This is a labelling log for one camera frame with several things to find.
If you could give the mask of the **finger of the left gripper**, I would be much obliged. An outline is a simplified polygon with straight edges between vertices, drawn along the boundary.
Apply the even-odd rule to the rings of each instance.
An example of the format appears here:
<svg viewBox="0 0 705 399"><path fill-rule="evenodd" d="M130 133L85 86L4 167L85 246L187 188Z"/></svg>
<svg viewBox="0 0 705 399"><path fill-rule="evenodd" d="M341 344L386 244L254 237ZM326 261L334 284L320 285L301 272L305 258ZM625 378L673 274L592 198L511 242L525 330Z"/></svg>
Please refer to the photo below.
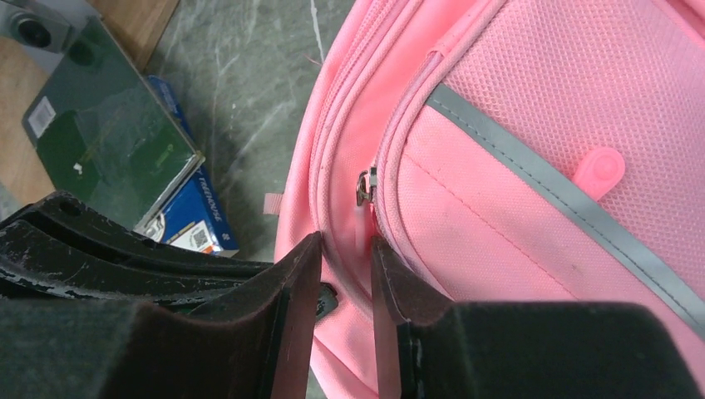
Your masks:
<svg viewBox="0 0 705 399"><path fill-rule="evenodd" d="M154 303L202 320L244 314L245 284L270 263L178 249L134 233L66 192L1 223L1 303Z"/></svg>

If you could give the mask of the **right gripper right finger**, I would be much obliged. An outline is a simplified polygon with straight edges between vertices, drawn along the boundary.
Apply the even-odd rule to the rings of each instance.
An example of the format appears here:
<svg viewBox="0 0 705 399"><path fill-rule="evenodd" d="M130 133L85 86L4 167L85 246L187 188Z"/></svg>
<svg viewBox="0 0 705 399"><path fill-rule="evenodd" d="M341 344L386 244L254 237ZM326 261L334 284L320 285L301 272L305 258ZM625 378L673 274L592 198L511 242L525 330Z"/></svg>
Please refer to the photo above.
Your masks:
<svg viewBox="0 0 705 399"><path fill-rule="evenodd" d="M614 302L454 302L372 241L382 398L701 398L664 325Z"/></svg>

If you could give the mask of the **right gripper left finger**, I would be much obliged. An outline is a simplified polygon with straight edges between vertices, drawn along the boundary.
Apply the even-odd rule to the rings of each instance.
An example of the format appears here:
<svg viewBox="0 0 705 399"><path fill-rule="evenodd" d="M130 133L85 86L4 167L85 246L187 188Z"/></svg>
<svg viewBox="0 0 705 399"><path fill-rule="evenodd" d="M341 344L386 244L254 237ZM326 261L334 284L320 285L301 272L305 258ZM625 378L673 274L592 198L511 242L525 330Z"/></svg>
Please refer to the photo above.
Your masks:
<svg viewBox="0 0 705 399"><path fill-rule="evenodd" d="M303 398L320 233L192 313L153 303L7 300L4 398Z"/></svg>

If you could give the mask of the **dark green book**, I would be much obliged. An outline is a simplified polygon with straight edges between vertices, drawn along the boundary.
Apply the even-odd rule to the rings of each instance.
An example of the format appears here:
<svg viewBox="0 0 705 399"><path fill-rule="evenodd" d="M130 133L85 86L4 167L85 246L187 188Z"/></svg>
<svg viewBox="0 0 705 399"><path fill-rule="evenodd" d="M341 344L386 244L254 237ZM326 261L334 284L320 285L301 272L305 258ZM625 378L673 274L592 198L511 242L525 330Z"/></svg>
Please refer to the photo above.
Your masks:
<svg viewBox="0 0 705 399"><path fill-rule="evenodd" d="M28 118L55 188L133 229L146 224L204 157L100 18L92 17L42 89L57 106Z"/></svg>

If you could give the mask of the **pink backpack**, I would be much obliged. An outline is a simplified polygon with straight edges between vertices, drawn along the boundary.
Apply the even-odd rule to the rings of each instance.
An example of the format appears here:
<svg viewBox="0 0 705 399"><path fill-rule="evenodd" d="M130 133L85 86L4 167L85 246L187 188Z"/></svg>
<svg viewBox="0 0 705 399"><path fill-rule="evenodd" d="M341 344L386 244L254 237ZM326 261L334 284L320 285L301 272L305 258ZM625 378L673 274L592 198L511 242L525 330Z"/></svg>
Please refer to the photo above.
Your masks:
<svg viewBox="0 0 705 399"><path fill-rule="evenodd" d="M275 256L323 236L310 365L380 395L374 236L459 302L615 301L704 386L704 4L357 1L303 117Z"/></svg>

